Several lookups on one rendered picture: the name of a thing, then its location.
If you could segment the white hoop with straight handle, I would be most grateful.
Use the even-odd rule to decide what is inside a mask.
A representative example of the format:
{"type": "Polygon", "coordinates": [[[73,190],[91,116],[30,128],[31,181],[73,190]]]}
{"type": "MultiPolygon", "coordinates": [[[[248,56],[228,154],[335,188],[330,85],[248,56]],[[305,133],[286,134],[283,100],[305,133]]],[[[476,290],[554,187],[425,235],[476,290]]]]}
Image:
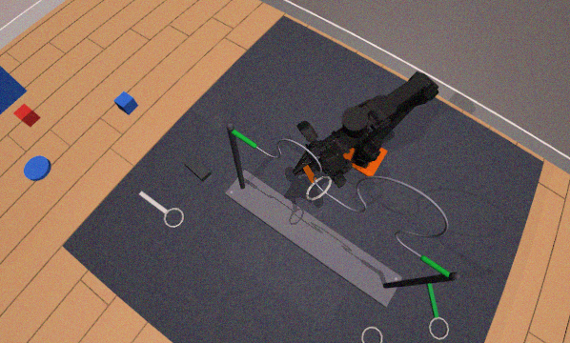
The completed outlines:
{"type": "Polygon", "coordinates": [[[145,199],[147,199],[151,204],[153,204],[154,206],[156,206],[159,210],[161,210],[161,211],[163,211],[163,212],[165,213],[164,221],[165,221],[166,225],[169,226],[170,228],[175,228],[175,227],[177,227],[177,226],[180,226],[181,223],[184,221],[184,212],[183,212],[182,210],[180,210],[179,208],[171,208],[171,209],[169,209],[169,210],[166,210],[163,206],[161,206],[159,203],[157,203],[156,201],[154,201],[152,198],[150,198],[148,195],[146,195],[143,191],[141,191],[139,194],[140,194],[141,196],[143,196],[145,199]],[[182,213],[182,215],[183,215],[183,216],[182,216],[182,220],[180,221],[180,223],[177,224],[177,225],[175,225],[175,226],[170,226],[170,225],[167,223],[167,220],[166,220],[166,214],[167,214],[169,211],[171,211],[171,210],[179,210],[179,211],[181,211],[181,213],[182,213]]]}

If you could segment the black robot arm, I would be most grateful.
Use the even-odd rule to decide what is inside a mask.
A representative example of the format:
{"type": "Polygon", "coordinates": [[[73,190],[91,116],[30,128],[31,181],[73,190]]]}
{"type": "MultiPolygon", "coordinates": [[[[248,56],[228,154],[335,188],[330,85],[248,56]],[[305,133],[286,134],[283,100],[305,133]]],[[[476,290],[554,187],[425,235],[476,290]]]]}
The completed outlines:
{"type": "Polygon", "coordinates": [[[416,72],[406,84],[389,95],[377,95],[347,109],[342,115],[343,127],[340,130],[349,139],[355,152],[351,161],[345,159],[343,154],[346,151],[341,151],[338,146],[340,140],[329,140],[320,146],[325,151],[328,165],[334,172],[340,171],[342,174],[349,172],[354,167],[353,163],[367,168],[381,154],[384,137],[416,106],[433,100],[439,93],[438,87],[425,73],[416,72]]]}

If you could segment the orange handle with grey loop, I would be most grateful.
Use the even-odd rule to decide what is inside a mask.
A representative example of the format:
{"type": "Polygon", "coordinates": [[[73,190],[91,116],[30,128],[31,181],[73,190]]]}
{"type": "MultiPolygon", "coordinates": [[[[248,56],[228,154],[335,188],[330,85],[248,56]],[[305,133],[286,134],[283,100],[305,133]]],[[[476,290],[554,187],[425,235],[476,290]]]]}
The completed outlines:
{"type": "Polygon", "coordinates": [[[322,192],[320,195],[318,195],[318,196],[316,196],[316,197],[314,197],[314,198],[311,198],[311,197],[309,197],[309,191],[310,191],[310,189],[313,187],[313,185],[315,184],[314,179],[313,179],[314,174],[313,174],[313,172],[311,171],[311,169],[310,169],[310,167],[309,167],[308,165],[305,166],[305,167],[303,168],[303,170],[306,172],[308,178],[310,179],[310,181],[311,181],[311,183],[312,183],[312,184],[310,185],[310,187],[308,188],[308,190],[306,191],[306,198],[307,198],[308,200],[311,200],[311,201],[317,200],[318,198],[320,198],[321,196],[323,196],[323,195],[330,189],[331,184],[332,184],[332,179],[330,178],[330,176],[322,176],[322,177],[319,177],[318,179],[316,179],[316,183],[317,183],[318,181],[322,180],[322,179],[328,179],[328,180],[329,180],[329,183],[328,183],[327,188],[324,190],[324,192],[322,192]]]}

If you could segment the white ring with green handle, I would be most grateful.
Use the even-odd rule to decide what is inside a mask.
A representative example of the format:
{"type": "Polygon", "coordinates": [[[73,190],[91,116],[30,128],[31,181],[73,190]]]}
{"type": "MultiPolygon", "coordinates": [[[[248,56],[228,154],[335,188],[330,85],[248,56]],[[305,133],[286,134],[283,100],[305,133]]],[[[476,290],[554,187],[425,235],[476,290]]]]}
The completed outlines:
{"type": "Polygon", "coordinates": [[[432,289],[432,283],[427,284],[427,288],[428,288],[429,298],[430,298],[430,301],[431,301],[431,304],[432,304],[432,306],[431,306],[432,312],[433,312],[433,315],[434,315],[434,318],[433,318],[433,319],[430,321],[430,323],[429,323],[429,333],[430,333],[431,336],[433,336],[435,339],[441,340],[441,339],[445,338],[445,337],[448,335],[448,332],[449,332],[448,323],[447,323],[442,317],[438,317],[438,308],[437,308],[437,304],[436,304],[436,301],[435,301],[434,291],[433,291],[433,289],[432,289]],[[446,327],[446,334],[445,334],[443,337],[436,337],[436,336],[434,336],[433,333],[431,332],[431,329],[430,329],[430,326],[431,326],[433,320],[434,320],[434,319],[438,319],[438,318],[441,319],[441,320],[446,324],[446,326],[447,326],[447,327],[446,327]]]}

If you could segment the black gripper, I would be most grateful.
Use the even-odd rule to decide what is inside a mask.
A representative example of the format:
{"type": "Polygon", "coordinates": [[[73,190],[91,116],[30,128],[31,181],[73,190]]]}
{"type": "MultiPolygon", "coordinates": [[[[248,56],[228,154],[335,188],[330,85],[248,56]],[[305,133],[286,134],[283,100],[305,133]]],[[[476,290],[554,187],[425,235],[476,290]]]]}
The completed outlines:
{"type": "MultiPolygon", "coordinates": [[[[320,158],[317,160],[319,161],[319,163],[321,165],[322,171],[324,173],[329,173],[329,175],[331,176],[331,178],[333,179],[333,181],[336,183],[336,185],[339,188],[344,186],[346,181],[347,181],[346,178],[344,177],[344,175],[340,171],[337,171],[337,172],[333,171],[332,167],[330,165],[328,165],[328,163],[325,160],[325,151],[321,151],[321,149],[319,148],[325,142],[338,138],[340,140],[340,142],[338,143],[340,150],[341,151],[345,150],[347,154],[349,152],[351,152],[350,149],[352,149],[353,147],[352,147],[349,139],[343,133],[343,131],[342,130],[332,131],[331,135],[328,136],[327,138],[325,138],[323,141],[321,141],[321,140],[317,141],[318,135],[316,134],[314,128],[312,127],[312,125],[308,121],[302,121],[299,124],[297,124],[296,126],[298,127],[298,129],[300,130],[302,135],[305,136],[307,141],[311,142],[310,145],[307,145],[307,144],[305,145],[307,147],[307,149],[315,157],[317,157],[319,155],[320,158]]],[[[320,171],[316,160],[307,151],[305,151],[303,153],[301,159],[299,160],[299,162],[297,163],[297,165],[295,166],[295,168],[293,170],[293,173],[295,174],[295,176],[305,174],[306,172],[303,170],[303,168],[307,165],[310,167],[312,172],[319,172],[320,171]]]]}

